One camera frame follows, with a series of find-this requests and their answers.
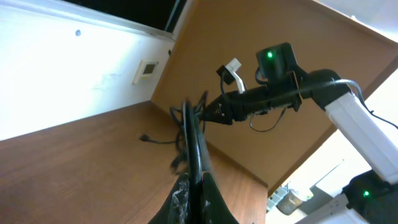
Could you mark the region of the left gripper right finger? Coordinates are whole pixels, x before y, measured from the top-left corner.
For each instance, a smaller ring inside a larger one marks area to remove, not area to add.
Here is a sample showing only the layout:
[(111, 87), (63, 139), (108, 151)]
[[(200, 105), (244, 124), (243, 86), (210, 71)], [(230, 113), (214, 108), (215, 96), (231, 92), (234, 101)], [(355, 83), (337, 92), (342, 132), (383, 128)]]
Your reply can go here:
[(238, 224), (228, 209), (220, 190), (209, 172), (202, 174), (203, 223), (205, 224)]

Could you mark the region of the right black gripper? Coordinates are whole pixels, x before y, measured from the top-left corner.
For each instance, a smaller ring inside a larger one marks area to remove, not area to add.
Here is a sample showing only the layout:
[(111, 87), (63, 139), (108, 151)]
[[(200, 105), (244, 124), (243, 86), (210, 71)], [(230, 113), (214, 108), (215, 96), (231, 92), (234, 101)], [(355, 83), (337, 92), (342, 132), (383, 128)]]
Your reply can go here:
[(218, 124), (232, 125), (235, 121), (245, 121), (251, 114), (267, 114), (276, 108), (292, 108), (298, 111), (302, 100), (296, 87), (287, 85), (260, 86), (240, 94), (238, 91), (229, 93), (231, 104), (220, 95), (207, 104), (208, 94), (202, 94), (199, 101), (198, 118)]

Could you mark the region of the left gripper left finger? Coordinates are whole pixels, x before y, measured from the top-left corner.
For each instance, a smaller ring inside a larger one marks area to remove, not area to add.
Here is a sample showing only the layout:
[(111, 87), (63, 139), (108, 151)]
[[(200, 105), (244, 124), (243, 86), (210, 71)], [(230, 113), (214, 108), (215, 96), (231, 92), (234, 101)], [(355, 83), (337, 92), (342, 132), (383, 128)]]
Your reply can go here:
[(149, 224), (185, 224), (188, 221), (190, 182), (188, 174), (179, 175), (166, 201)]

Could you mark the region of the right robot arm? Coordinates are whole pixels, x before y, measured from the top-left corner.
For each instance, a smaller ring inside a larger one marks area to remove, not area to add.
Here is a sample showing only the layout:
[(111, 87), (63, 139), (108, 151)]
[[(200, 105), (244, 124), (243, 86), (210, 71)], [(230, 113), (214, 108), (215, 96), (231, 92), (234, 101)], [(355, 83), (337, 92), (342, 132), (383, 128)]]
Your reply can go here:
[(298, 110), (312, 99), (362, 155), (371, 170), (351, 179), (342, 193), (305, 217), (305, 223), (397, 222), (397, 147), (376, 125), (376, 115), (364, 103), (359, 85), (333, 70), (305, 72), (285, 42), (258, 51), (257, 88), (248, 90), (237, 75), (240, 64), (218, 69), (221, 84), (238, 89), (222, 92), (200, 118), (220, 124), (251, 119), (274, 108)]

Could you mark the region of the grey container on floor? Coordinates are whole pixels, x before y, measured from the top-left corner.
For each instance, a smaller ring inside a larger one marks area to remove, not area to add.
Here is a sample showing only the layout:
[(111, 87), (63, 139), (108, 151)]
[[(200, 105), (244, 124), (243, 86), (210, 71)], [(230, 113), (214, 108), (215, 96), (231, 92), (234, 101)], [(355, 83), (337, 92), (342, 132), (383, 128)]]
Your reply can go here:
[(290, 187), (289, 184), (280, 186), (267, 199), (267, 210), (269, 213), (274, 208), (278, 209), (284, 215), (291, 215), (304, 202), (313, 198), (313, 192), (310, 189), (304, 189), (297, 186)]

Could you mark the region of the white wall thermostat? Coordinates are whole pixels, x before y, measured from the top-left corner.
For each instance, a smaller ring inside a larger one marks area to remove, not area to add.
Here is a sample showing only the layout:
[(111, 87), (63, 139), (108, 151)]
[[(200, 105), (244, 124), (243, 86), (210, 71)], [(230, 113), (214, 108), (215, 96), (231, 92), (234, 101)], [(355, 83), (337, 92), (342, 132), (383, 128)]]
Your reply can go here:
[(132, 80), (132, 84), (137, 85), (140, 80), (151, 77), (152, 74), (155, 72), (158, 64), (158, 61), (141, 60)]

